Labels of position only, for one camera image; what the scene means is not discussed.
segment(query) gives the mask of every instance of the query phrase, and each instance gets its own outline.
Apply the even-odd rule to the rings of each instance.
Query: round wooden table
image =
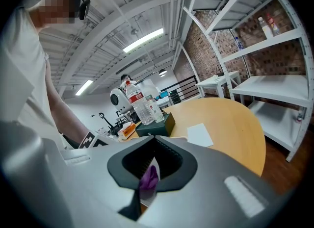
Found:
[[[222,98],[201,98],[181,102],[164,109],[172,113],[176,124],[170,137],[187,137],[187,128],[203,123],[214,145],[261,176],[265,163],[265,138],[254,114],[244,105]],[[133,133],[128,139],[138,137]]]

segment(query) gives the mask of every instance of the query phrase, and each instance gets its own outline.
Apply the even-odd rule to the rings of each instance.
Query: ceiling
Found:
[[[121,74],[138,79],[171,66],[176,40],[185,40],[191,24],[186,13],[179,19],[179,1],[178,11],[176,0],[91,0],[84,21],[44,29],[40,42],[49,54],[52,80],[59,94],[65,99],[73,97],[87,80],[94,83],[86,94],[109,92],[119,85]],[[224,3],[196,0],[194,8],[216,9]],[[138,29],[137,35],[131,34],[132,28]],[[123,48],[159,28],[164,29],[162,35],[129,53],[123,52]]]

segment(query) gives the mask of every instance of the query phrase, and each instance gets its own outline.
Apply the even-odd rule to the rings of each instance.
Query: white wall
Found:
[[[64,101],[80,121],[90,130],[97,131],[102,127],[109,130],[106,121],[99,117],[100,112],[104,113],[106,119],[112,125],[117,122],[117,114],[115,113],[117,110],[110,101],[110,93],[80,96]]]
[[[171,69],[167,71],[164,77],[160,77],[159,74],[154,74],[149,77],[160,90],[178,82]],[[115,113],[117,109],[110,101],[110,93],[78,96],[64,101],[88,129],[97,131],[105,127],[109,130],[105,120],[99,117],[100,112],[104,113],[105,117],[112,125],[117,122],[117,114]]]

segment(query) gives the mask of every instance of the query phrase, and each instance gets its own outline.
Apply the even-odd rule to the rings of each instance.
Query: red and white label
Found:
[[[129,102],[132,104],[133,102],[136,102],[137,100],[140,100],[144,98],[142,92],[139,92],[138,94],[132,95],[129,98]]]

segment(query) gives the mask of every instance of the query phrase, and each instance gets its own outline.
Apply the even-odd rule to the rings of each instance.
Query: metal shelving unit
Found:
[[[226,76],[227,86],[232,100],[234,100],[234,94],[240,94],[273,99],[305,107],[306,110],[304,110],[303,120],[301,123],[298,123],[296,122],[297,110],[262,101],[253,101],[249,106],[249,109],[259,119],[264,134],[290,151],[287,161],[291,161],[305,136],[314,103],[313,56],[309,40],[297,13],[288,0],[278,0],[290,17],[294,29],[254,44],[224,58],[222,58],[217,46],[209,36],[213,31],[230,30],[239,26],[270,1],[272,0],[219,0],[218,3],[210,1],[205,5],[204,0],[191,0],[189,8],[184,7],[183,9],[198,25],[213,48]],[[217,16],[208,28],[204,28],[192,12],[193,10],[208,10],[211,8],[216,10]],[[236,88],[232,88],[225,63],[235,58],[243,57],[248,53],[259,51],[292,39],[300,40],[305,59],[306,76],[252,76]]]

